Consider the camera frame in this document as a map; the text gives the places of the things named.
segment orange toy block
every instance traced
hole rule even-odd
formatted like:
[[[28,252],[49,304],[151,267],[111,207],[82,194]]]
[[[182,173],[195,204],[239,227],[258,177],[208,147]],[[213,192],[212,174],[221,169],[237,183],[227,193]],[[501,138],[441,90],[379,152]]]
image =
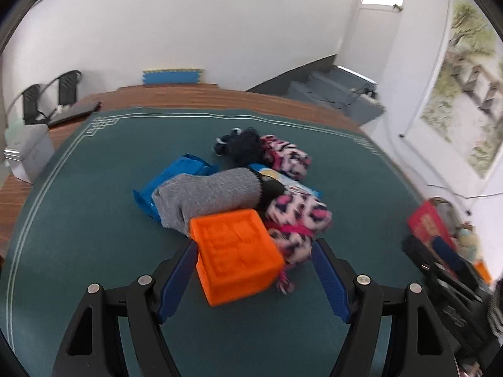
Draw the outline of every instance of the orange toy block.
[[[190,229],[199,247],[197,273],[210,306],[264,291],[285,265],[255,210],[193,218]]]

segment white line border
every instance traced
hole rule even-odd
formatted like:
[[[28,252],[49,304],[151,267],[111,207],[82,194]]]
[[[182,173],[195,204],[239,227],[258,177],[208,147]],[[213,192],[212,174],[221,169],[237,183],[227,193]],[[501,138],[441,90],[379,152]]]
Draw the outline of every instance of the white line border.
[[[31,228],[32,222],[37,214],[37,211],[38,211],[38,209],[44,199],[44,196],[46,195],[47,191],[49,190],[49,187],[51,186],[52,182],[56,178],[57,174],[59,173],[61,168],[64,166],[66,160],[73,153],[76,146],[82,141],[82,139],[85,137],[92,137],[92,136],[94,136],[96,131],[98,131],[102,128],[105,128],[107,126],[110,126],[109,124],[103,123],[103,122],[106,122],[109,119],[116,119],[118,121],[120,119],[145,118],[145,117],[146,118],[152,118],[152,117],[162,117],[162,118],[164,118],[164,117],[174,117],[174,118],[195,117],[195,118],[215,118],[215,119],[227,119],[227,120],[256,120],[258,122],[265,122],[265,123],[274,124],[274,125],[278,125],[278,126],[300,128],[300,129],[304,129],[304,130],[310,130],[313,132],[332,134],[335,136],[344,137],[347,139],[352,139],[359,146],[362,146],[362,147],[368,149],[372,154],[380,157],[380,159],[382,159],[384,161],[384,163],[395,174],[395,176],[400,180],[400,182],[402,182],[402,184],[406,187],[406,189],[413,196],[413,198],[418,202],[422,201],[422,199],[420,199],[418,197],[418,193],[402,177],[402,175],[396,171],[396,167],[394,165],[390,164],[390,162],[389,162],[389,160],[387,160],[386,156],[383,155],[380,151],[378,151],[371,142],[369,142],[365,137],[362,137],[362,136],[354,136],[353,134],[339,132],[339,131],[335,131],[335,130],[328,129],[328,128],[313,127],[313,126],[309,126],[306,124],[298,124],[298,123],[286,122],[286,121],[281,121],[281,120],[267,119],[265,117],[259,117],[259,116],[255,116],[255,115],[251,115],[251,114],[225,115],[225,114],[218,114],[218,113],[203,113],[203,112],[202,113],[183,113],[183,112],[161,113],[160,112],[160,113],[125,113],[125,114],[118,114],[118,115],[107,115],[107,116],[103,116],[103,117],[95,117],[92,120],[90,120],[88,126],[86,128],[84,128],[82,130],[82,132],[80,132],[79,135],[74,138],[74,140],[68,146],[68,148],[63,153],[61,158],[55,164],[55,166],[53,167],[50,174],[47,176],[46,181],[41,186],[39,193],[37,194],[35,200],[33,201],[32,206],[30,207],[30,210],[29,210],[28,215],[26,217],[26,221],[23,224],[23,227],[22,227],[21,232],[19,234],[19,241],[16,245],[16,250],[14,251],[13,261],[12,261],[12,265],[11,265],[9,275],[8,275],[7,300],[6,300],[7,340],[8,340],[8,343],[11,346],[11,349],[14,353],[15,353],[15,350],[14,350],[13,315],[12,315],[13,301],[14,301],[14,283],[16,281],[16,274],[17,274],[17,270],[19,267],[19,261],[21,259],[21,253],[23,251],[24,244],[26,242],[26,237],[27,237],[28,232]]]

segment dark pom-pom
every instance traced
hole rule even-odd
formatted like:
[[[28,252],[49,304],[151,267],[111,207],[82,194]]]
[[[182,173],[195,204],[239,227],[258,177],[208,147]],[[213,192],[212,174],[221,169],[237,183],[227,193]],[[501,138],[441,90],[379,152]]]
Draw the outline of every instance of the dark pom-pom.
[[[254,128],[244,131],[233,129],[231,134],[217,139],[213,149],[216,154],[227,156],[240,167],[261,163],[263,158],[262,142]]]

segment wall mural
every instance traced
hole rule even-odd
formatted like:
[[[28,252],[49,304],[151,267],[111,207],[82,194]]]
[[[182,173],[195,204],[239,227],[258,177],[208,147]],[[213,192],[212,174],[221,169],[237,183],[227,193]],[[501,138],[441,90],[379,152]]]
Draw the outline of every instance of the wall mural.
[[[472,0],[454,0],[448,37],[421,120],[484,179],[503,142],[503,43]]]

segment wooden table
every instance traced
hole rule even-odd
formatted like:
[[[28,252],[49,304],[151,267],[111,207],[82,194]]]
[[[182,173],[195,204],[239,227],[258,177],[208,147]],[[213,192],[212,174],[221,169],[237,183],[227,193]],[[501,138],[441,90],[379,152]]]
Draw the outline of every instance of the wooden table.
[[[337,110],[325,109],[257,93],[220,89],[217,85],[162,85],[128,86],[115,92],[89,95],[79,103],[101,102],[101,110],[129,107],[193,108],[193,109],[248,109],[284,116],[305,122],[325,124],[363,134],[358,126]],[[58,148],[86,118],[52,128],[52,143]],[[31,184],[12,174],[0,189],[0,264],[7,255],[16,219],[31,191]]]

